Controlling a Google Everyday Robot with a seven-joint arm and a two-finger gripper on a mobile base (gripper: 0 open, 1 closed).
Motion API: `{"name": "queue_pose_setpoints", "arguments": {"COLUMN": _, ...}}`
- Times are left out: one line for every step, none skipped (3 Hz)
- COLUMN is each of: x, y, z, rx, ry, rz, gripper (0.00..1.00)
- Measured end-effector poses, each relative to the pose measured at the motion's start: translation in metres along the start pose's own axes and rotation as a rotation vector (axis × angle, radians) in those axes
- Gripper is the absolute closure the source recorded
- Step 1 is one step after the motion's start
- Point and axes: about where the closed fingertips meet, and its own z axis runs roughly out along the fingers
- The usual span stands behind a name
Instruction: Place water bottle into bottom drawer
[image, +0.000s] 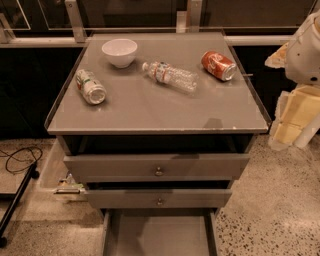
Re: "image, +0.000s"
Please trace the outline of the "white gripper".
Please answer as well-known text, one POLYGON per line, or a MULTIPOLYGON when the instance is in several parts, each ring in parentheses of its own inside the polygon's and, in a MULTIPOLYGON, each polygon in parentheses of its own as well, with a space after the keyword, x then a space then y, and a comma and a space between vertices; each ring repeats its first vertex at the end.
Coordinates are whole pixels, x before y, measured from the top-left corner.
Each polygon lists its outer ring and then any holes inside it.
POLYGON ((304 148, 320 129, 320 87, 311 86, 320 85, 320 10, 310 14, 265 65, 285 67, 286 77, 298 83, 278 98, 268 144, 277 151, 304 148))

